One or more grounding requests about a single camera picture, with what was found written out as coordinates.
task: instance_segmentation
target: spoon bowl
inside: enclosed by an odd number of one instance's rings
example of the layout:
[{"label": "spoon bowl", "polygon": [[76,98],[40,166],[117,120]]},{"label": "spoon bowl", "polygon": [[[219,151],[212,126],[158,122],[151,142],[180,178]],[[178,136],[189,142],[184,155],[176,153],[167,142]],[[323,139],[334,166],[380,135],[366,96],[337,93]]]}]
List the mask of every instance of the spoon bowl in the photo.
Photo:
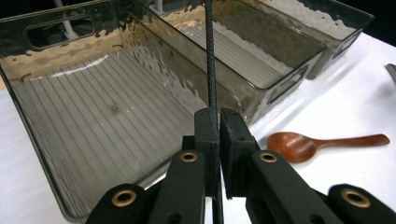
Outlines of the spoon bowl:
[{"label": "spoon bowl", "polygon": [[269,136],[267,146],[279,153],[289,162],[304,162],[311,159],[317,151],[329,146],[368,147],[383,146],[389,143],[384,134],[355,138],[319,140],[299,133],[274,133]]}]

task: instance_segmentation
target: black cable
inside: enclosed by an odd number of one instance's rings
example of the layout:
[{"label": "black cable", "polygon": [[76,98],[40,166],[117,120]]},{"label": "black cable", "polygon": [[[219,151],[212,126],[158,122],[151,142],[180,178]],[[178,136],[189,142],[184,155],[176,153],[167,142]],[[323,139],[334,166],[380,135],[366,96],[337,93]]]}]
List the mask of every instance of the black cable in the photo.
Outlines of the black cable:
[{"label": "black cable", "polygon": [[215,52],[213,43],[212,1],[205,0],[205,29],[206,29],[206,63],[209,112],[215,130],[217,141],[213,152],[213,191],[212,199],[213,223],[223,224],[223,205],[221,194],[221,176],[219,164],[219,126],[216,95]]}]

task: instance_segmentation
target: storage bin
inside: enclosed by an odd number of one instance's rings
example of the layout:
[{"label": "storage bin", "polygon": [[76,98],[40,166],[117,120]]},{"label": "storage bin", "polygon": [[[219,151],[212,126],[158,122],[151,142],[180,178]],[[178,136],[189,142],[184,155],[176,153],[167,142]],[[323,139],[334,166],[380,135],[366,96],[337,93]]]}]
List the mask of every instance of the storage bin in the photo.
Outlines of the storage bin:
[{"label": "storage bin", "polygon": [[[177,7],[159,12],[146,3],[151,10],[143,13],[142,22],[170,34],[167,43],[205,68],[205,61],[197,62],[195,54],[177,44],[182,37],[162,25],[171,24],[205,49],[205,9],[200,1]],[[241,1],[215,0],[212,8],[217,81],[242,103],[246,122],[253,123],[298,88],[324,45]],[[230,76],[230,70],[239,77]]]},{"label": "storage bin", "polygon": [[344,55],[373,16],[333,0],[242,0],[326,45],[307,75],[314,79]]},{"label": "storage bin", "polygon": [[[268,83],[216,63],[219,106],[247,121],[294,90],[323,50],[316,40],[270,23],[290,41],[276,43],[305,48],[291,57],[293,50],[270,50],[287,58],[290,70],[270,68],[275,76]],[[147,187],[164,174],[182,136],[193,134],[193,113],[207,102],[205,50],[130,1],[97,0],[0,20],[0,65],[71,221],[84,222],[114,186]]]}]

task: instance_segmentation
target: white surface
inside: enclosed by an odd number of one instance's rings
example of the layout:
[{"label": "white surface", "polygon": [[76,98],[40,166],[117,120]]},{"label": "white surface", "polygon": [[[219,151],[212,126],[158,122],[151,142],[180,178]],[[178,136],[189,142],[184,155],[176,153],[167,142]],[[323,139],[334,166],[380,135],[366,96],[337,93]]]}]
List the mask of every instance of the white surface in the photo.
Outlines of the white surface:
[{"label": "white surface", "polygon": [[[361,35],[341,61],[317,79],[305,80],[252,126],[252,133],[262,148],[268,135],[279,131],[323,139],[384,133],[387,146],[323,149],[293,167],[323,193],[348,183],[396,210],[396,86],[385,69],[388,63],[396,63],[396,48]],[[206,205],[205,220],[211,223]],[[227,224],[249,223],[244,200],[224,200],[224,207]],[[6,90],[0,91],[0,223],[68,223]]]}]

